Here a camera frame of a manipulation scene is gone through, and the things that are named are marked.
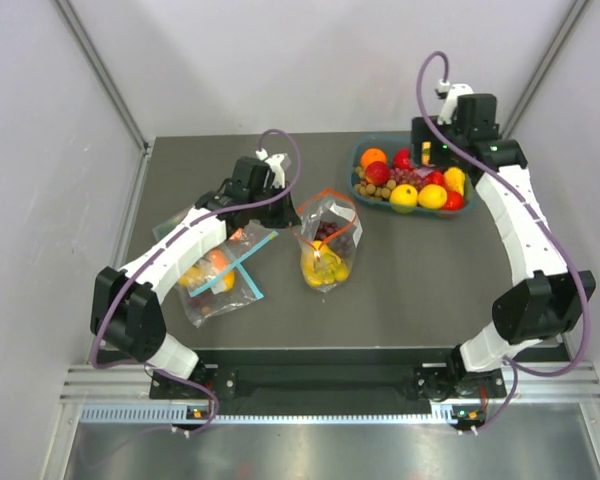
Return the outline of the red zip bag with fruit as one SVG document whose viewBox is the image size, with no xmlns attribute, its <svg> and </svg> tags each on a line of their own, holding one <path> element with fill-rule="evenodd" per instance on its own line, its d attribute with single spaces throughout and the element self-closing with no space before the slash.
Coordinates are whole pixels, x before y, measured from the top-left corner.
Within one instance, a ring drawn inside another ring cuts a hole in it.
<svg viewBox="0 0 600 480">
<path fill-rule="evenodd" d="M 313 290 L 326 293 L 346 282 L 353 269 L 363 228 L 355 204 L 325 189 L 297 208 L 300 225 L 292 232 L 300 247 L 300 269 Z"/>
</svg>

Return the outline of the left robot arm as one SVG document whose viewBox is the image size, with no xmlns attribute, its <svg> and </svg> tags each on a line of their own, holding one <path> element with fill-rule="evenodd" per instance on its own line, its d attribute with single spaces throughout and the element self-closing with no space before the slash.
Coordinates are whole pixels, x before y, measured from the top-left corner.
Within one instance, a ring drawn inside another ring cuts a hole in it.
<svg viewBox="0 0 600 480">
<path fill-rule="evenodd" d="M 198 355 L 168 333 L 161 305 L 190 267 L 238 230 L 252 223 L 267 229 L 299 225 L 286 180 L 289 165 L 288 155 L 264 150 L 239 158 L 220 189 L 204 194 L 146 253 L 97 274 L 90 317 L 94 367 L 101 365 L 100 344 L 107 342 L 119 353 L 115 364 L 135 361 L 158 369 L 185 396 L 204 390 L 207 374 Z"/>
</svg>

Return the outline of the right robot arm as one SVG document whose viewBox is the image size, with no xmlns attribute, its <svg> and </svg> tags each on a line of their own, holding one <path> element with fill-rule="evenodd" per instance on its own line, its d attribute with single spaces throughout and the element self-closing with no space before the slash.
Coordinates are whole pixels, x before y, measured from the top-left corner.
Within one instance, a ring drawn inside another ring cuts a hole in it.
<svg viewBox="0 0 600 480">
<path fill-rule="evenodd" d="M 511 288 L 492 305 L 491 322 L 456 346 L 448 360 L 449 388 L 467 396 L 502 360 L 588 323 L 596 280 L 574 266 L 552 234 L 522 148 L 499 134 L 496 97 L 466 84 L 443 84 L 437 95 L 440 114 L 412 121 L 414 150 L 421 154 L 429 143 L 435 165 L 466 172 L 494 220 L 512 276 Z"/>
</svg>

